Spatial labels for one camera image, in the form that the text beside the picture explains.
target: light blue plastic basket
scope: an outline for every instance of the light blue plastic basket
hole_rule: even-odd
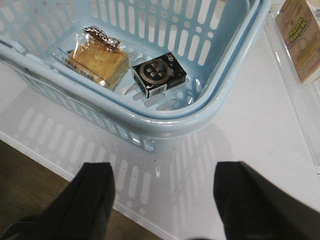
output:
[[[271,0],[3,0],[0,61],[39,92],[115,135],[154,151],[208,124],[221,109]],[[128,71],[114,92],[56,61],[51,53],[96,25],[142,60],[172,52],[186,83],[146,99]]]

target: brown floor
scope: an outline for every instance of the brown floor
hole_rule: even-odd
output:
[[[0,236],[12,223],[41,213],[68,182],[0,141]],[[161,240],[112,210],[106,239]]]

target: black box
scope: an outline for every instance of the black box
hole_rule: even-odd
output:
[[[187,75],[171,52],[132,68],[147,98],[184,83]]]

